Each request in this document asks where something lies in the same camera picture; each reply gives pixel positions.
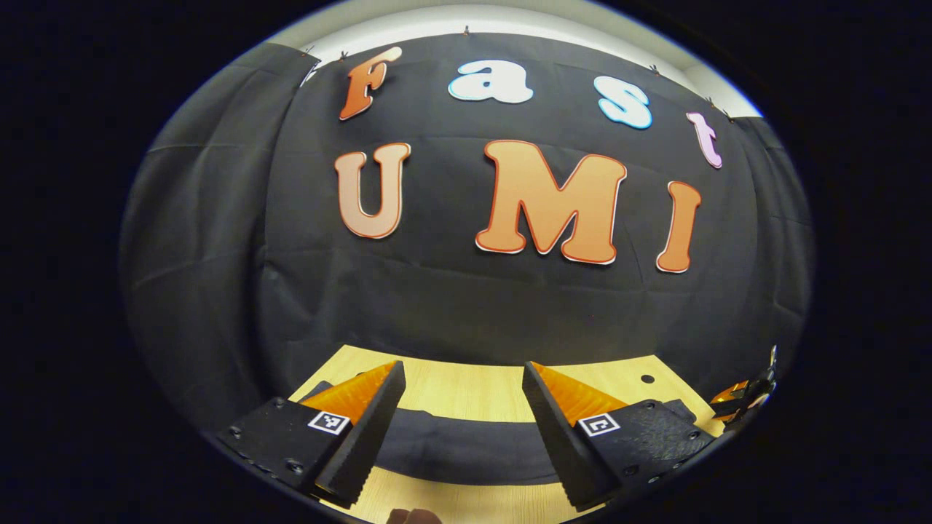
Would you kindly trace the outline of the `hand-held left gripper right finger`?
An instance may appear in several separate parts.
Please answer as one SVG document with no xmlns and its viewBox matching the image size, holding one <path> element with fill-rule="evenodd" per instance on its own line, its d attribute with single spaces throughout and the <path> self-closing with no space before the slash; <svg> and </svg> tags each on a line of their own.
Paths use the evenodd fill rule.
<svg viewBox="0 0 932 524">
<path fill-rule="evenodd" d="M 638 500 L 715 448 L 715 437 L 673 402 L 622 402 L 538 362 L 524 365 L 522 390 L 578 511 Z"/>
</svg>

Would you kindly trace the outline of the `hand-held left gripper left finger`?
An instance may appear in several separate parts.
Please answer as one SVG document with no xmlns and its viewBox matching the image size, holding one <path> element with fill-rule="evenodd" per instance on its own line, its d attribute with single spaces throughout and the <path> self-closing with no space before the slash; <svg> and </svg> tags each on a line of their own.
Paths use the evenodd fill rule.
<svg viewBox="0 0 932 524">
<path fill-rule="evenodd" d="M 349 509 L 405 390 L 403 363 L 387 362 L 300 402 L 267 401 L 216 432 L 216 440 L 256 473 Z"/>
</svg>

